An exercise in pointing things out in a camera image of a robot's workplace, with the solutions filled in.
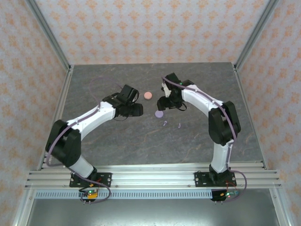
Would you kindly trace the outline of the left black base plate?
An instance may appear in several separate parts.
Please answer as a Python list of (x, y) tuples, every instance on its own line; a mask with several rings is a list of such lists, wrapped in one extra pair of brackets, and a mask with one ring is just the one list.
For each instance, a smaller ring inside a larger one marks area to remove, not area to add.
[[(88, 177), (88, 179), (96, 181), (98, 183), (102, 183), (102, 184), (110, 187), (111, 186), (111, 177), (112, 177), (111, 173), (96, 172), (96, 173), (93, 173), (92, 176)], [(91, 186), (92, 186), (91, 182), (88, 182), (74, 174), (71, 174), (69, 187), (84, 188), (84, 187), (91, 187)]]

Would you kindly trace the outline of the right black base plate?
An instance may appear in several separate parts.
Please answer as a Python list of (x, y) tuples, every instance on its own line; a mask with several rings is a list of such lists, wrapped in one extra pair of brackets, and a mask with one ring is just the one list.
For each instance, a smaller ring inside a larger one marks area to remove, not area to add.
[(226, 187), (236, 186), (235, 174), (229, 171), (216, 174), (215, 172), (194, 173), (194, 181), (196, 187)]

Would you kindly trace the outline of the aluminium table edge rail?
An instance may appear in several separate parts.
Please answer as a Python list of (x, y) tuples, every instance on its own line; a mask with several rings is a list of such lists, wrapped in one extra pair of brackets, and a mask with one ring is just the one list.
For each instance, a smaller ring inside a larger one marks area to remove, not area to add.
[[(230, 164), (232, 169), (265, 169), (263, 162), (261, 161), (242, 161), (242, 162), (232, 162)], [(167, 163), (167, 164), (133, 164), (133, 165), (100, 165), (95, 166), (96, 169), (109, 169), (109, 170), (145, 170), (145, 169), (188, 169), (188, 168), (196, 168), (201, 169), (209, 168), (209, 163)]]

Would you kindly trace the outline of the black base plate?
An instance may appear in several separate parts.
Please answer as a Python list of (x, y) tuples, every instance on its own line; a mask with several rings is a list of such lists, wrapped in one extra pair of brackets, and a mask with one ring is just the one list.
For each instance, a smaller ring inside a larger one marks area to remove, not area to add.
[[(98, 183), (102, 183), (102, 184), (110, 187), (111, 186), (111, 177), (112, 177), (111, 173), (96, 172), (96, 173), (93, 173), (92, 176), (88, 177), (88, 179), (96, 181)], [(91, 186), (92, 186), (91, 182), (88, 182), (74, 174), (71, 174), (69, 187), (84, 188), (84, 187), (91, 187)]]
[(194, 181), (196, 187), (226, 187), (236, 186), (235, 174), (229, 171), (216, 174), (215, 172), (194, 173)]

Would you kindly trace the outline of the aluminium lower frame post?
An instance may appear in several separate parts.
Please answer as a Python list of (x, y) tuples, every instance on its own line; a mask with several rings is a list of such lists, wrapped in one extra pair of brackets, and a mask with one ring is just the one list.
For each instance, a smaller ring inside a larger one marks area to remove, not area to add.
[(284, 196), (282, 190), (277, 188), (270, 188), (269, 192), (272, 198), (279, 226), (291, 226), (291, 221), (286, 211), (286, 205), (283, 199)]
[(36, 195), (35, 189), (25, 190), (16, 212), (13, 226), (27, 226)]

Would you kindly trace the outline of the aluminium upright frame post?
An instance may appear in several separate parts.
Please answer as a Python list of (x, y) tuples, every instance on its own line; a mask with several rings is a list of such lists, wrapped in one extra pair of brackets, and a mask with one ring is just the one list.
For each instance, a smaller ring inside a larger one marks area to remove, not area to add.
[(33, 15), (35, 16), (38, 24), (40, 25), (42, 31), (44, 32), (46, 38), (48, 39), (50, 45), (52, 46), (54, 52), (56, 53), (59, 61), (63, 65), (63, 67), (69, 71), (71, 68), (70, 63), (67, 60), (59, 42), (57, 41), (55, 35), (53, 34), (50, 25), (46, 21), (40, 7), (38, 6), (36, 0), (25, 0), (26, 4), (28, 5), (29, 9), (32, 11)]
[(263, 31), (266, 23), (273, 14), (275, 7), (277, 6), (279, 0), (269, 0), (263, 13), (261, 14), (259, 20), (257, 21), (253, 31), (251, 32), (246, 44), (244, 45), (236, 63), (233, 65), (235, 71), (238, 71), (242, 66), (248, 55), (250, 54), (254, 44), (259, 38), (261, 32)]

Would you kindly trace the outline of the grey metal sheet panel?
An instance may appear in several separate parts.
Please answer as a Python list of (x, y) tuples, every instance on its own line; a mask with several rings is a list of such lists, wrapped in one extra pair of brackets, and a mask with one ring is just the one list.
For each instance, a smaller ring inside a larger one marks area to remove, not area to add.
[(280, 226), (271, 201), (35, 200), (27, 226)]

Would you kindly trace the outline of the aluminium side rail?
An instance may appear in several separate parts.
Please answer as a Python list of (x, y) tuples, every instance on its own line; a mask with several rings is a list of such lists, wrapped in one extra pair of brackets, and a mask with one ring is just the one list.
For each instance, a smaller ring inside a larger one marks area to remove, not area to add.
[(238, 83), (238, 86), (239, 86), (239, 89), (240, 89), (240, 93), (241, 93), (241, 96), (242, 96), (242, 99), (244, 101), (245, 108), (246, 108), (246, 111), (247, 111), (247, 114), (248, 114), (248, 120), (250, 122), (252, 132), (253, 132), (254, 137), (256, 139), (256, 142), (257, 142), (257, 146), (258, 146), (257, 149), (261, 152), (261, 162), (263, 163), (263, 168), (265, 170), (268, 170), (269, 166), (267, 164), (265, 153), (261, 148), (261, 142), (258, 138), (257, 130), (256, 130), (256, 128), (254, 126), (254, 123), (253, 123), (252, 114), (250, 112), (249, 105), (248, 105), (248, 102), (247, 102), (247, 99), (246, 99), (246, 95), (244, 93), (244, 89), (243, 89), (243, 85), (242, 85), (242, 82), (241, 82), (241, 79), (240, 79), (240, 76), (239, 76), (238, 68), (236, 67), (235, 64), (232, 64), (232, 66), (233, 66), (233, 71), (234, 71), (235, 77), (237, 79), (237, 83)]
[[(74, 65), (71, 65), (66, 71), (64, 83), (62, 85), (61, 92), (60, 92), (60, 95), (59, 95), (59, 99), (57, 101), (57, 105), (56, 105), (56, 108), (55, 108), (55, 113), (54, 113), (52, 123), (54, 123), (58, 119), (61, 119), (61, 117), (62, 117), (63, 109), (64, 109), (64, 105), (65, 105), (69, 85), (70, 85), (70, 82), (71, 82), (71, 77), (72, 77), (73, 70), (74, 70)], [(37, 170), (41, 170), (43, 168), (44, 162), (46, 161), (45, 159), (47, 157), (47, 154), (48, 153), (46, 151), (42, 152), (39, 163), (38, 163), (38, 166), (37, 166)]]

